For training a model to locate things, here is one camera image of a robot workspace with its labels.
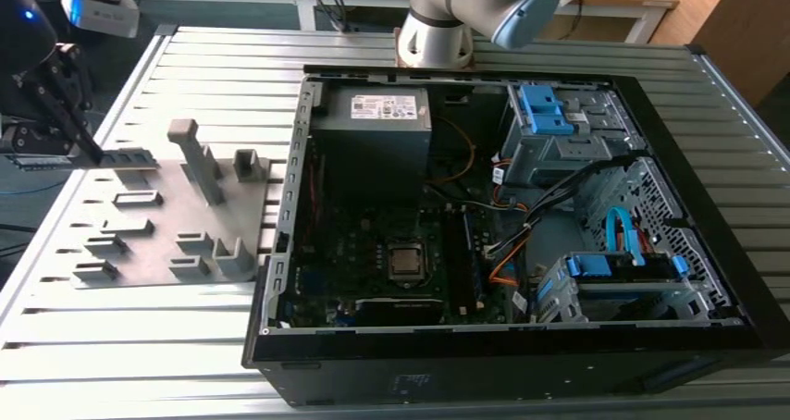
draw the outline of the aluminum work table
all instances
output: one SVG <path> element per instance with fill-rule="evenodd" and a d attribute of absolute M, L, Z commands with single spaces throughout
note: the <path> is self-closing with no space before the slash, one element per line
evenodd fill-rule
<path fill-rule="evenodd" d="M 217 157 L 274 160 L 261 252 L 274 220 L 305 64 L 390 66 L 389 34 L 163 27 L 107 114 L 105 147 L 179 159 L 166 132 L 201 123 Z M 477 43 L 478 69 L 640 78 L 765 281 L 790 314 L 790 156 L 705 56 L 684 47 Z M 70 282 L 79 242 L 102 214 L 113 171 L 75 172 L 0 294 L 0 406 L 9 418 L 788 418 L 790 366 L 733 369 L 659 395 L 494 404 L 294 410 L 241 366 L 254 283 L 106 290 Z M 525 377 L 530 370 L 524 370 Z"/>

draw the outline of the blue plastic clip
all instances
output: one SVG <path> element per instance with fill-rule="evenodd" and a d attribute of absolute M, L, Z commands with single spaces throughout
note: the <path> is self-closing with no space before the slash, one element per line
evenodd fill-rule
<path fill-rule="evenodd" d="M 564 116 L 564 102 L 549 85 L 522 85 L 521 105 L 533 121 L 536 135 L 573 135 L 576 128 Z"/>
<path fill-rule="evenodd" d="M 544 286 L 538 290 L 538 294 L 537 294 L 538 301 L 544 300 L 544 297 L 546 297 L 546 294 L 549 293 L 549 291 L 552 290 L 553 287 L 554 287 L 554 281 L 552 280 L 552 278 L 549 278 L 549 281 L 546 281 L 546 283 L 544 283 Z"/>
<path fill-rule="evenodd" d="M 584 277 L 612 277 L 613 269 L 607 261 L 607 255 L 577 255 L 574 262 Z"/>
<path fill-rule="evenodd" d="M 672 264 L 676 265 L 676 269 L 679 269 L 679 275 L 681 278 L 687 278 L 689 276 L 689 271 L 692 270 L 687 259 L 683 256 L 676 255 L 672 257 Z"/>

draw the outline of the power supply label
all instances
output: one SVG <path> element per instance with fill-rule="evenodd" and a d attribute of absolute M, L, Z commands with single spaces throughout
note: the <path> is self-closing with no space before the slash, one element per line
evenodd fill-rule
<path fill-rule="evenodd" d="M 418 97 L 360 94 L 352 98 L 353 119 L 418 119 Z"/>

